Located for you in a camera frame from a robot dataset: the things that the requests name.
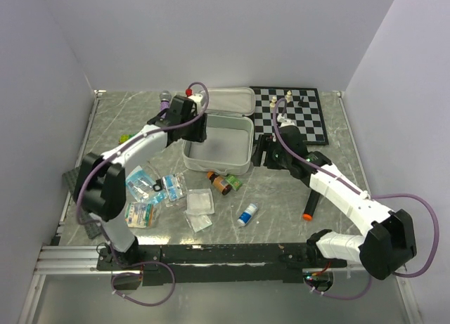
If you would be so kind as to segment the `blue white pouch bag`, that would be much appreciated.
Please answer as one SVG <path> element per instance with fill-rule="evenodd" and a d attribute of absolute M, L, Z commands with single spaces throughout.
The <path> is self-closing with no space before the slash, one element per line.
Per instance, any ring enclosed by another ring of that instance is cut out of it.
<path fill-rule="evenodd" d="M 156 205 L 166 198 L 162 187 L 141 166 L 137 166 L 126 178 L 126 187 L 137 202 Z"/>

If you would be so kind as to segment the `white medicine kit case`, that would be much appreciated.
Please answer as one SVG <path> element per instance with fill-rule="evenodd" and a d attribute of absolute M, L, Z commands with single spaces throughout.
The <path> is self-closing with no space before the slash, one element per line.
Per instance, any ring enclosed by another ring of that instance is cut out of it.
<path fill-rule="evenodd" d="M 185 141 L 182 155 L 193 171 L 242 175 L 250 167 L 255 126 L 256 97 L 250 88 L 209 89 L 207 138 L 202 143 Z"/>

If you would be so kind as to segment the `small green medicine box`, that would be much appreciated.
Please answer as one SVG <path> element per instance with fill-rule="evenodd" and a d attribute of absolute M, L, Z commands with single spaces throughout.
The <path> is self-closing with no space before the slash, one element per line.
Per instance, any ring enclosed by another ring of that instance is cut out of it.
<path fill-rule="evenodd" d="M 232 187 L 234 191 L 238 191 L 243 185 L 242 181 L 233 174 L 229 174 L 228 176 L 225 177 L 225 179 L 226 182 Z"/>

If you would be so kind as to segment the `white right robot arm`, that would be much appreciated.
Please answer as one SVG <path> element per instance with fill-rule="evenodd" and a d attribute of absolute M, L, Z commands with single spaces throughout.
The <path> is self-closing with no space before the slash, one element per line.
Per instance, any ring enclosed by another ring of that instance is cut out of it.
<path fill-rule="evenodd" d="M 384 280 L 417 254 L 413 220 L 404 210 L 369 198 L 319 151 L 308 151 L 294 126 L 282 127 L 280 136 L 259 136 L 252 156 L 254 166 L 284 169 L 337 207 L 359 230 L 358 235 L 331 229 L 314 233 L 307 240 L 307 258 L 313 266 L 330 259 L 361 264 L 371 276 Z"/>

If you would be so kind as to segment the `large gauze plastic bag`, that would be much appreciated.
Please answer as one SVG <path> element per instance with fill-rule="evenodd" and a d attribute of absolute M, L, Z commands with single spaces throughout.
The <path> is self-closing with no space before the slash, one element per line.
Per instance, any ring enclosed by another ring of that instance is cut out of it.
<path fill-rule="evenodd" d="M 212 191 L 208 189 L 189 190 L 186 196 L 187 214 L 193 216 L 214 214 Z"/>

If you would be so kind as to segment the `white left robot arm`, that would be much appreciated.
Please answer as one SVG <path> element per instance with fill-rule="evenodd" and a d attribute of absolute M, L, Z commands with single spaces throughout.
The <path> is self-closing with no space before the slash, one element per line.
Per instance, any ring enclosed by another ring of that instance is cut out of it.
<path fill-rule="evenodd" d="M 184 139 L 206 139 L 207 94 L 175 96 L 169 107 L 148 120 L 131 139 L 101 155 L 82 160 L 74 200 L 102 231 L 113 259 L 123 269 L 139 261 L 139 242 L 125 221 L 126 178 L 143 161 Z"/>

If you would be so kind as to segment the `white blue pill bottle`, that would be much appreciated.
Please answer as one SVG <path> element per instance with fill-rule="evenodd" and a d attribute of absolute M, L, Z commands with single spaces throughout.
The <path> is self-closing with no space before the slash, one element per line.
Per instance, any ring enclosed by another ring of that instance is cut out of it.
<path fill-rule="evenodd" d="M 242 212 L 242 214 L 238 217 L 238 225 L 246 226 L 251 218 L 255 215 L 258 210 L 258 206 L 256 204 L 249 204 L 247 208 Z"/>

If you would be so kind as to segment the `brown bottle orange cap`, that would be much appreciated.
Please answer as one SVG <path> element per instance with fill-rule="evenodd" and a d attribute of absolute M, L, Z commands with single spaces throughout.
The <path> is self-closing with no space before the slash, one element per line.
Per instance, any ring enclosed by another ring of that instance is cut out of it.
<path fill-rule="evenodd" d="M 232 186 L 225 178 L 213 171 L 207 172 L 207 178 L 222 195 L 227 195 L 232 190 Z"/>

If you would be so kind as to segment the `blue packets plastic bag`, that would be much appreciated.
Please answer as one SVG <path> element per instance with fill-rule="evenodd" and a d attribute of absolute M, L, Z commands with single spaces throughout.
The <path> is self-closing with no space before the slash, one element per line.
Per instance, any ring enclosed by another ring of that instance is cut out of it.
<path fill-rule="evenodd" d="M 162 184 L 165 190 L 167 207 L 179 204 L 186 197 L 187 187 L 182 173 L 163 176 Z"/>

